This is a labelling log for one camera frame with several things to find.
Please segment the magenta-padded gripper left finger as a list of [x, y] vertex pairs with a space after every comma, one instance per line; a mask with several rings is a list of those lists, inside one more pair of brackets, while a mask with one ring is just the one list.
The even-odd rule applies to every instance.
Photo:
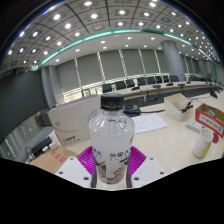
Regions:
[[56, 175], [84, 188], [95, 188], [97, 173], [92, 147], [86, 148], [77, 157], [70, 156], [56, 171]]

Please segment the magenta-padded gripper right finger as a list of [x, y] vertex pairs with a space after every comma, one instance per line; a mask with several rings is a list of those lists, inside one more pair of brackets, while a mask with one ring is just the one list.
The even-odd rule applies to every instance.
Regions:
[[140, 188], [165, 176], [165, 170], [155, 158], [147, 157], [136, 147], [131, 147], [126, 174], [128, 188]]

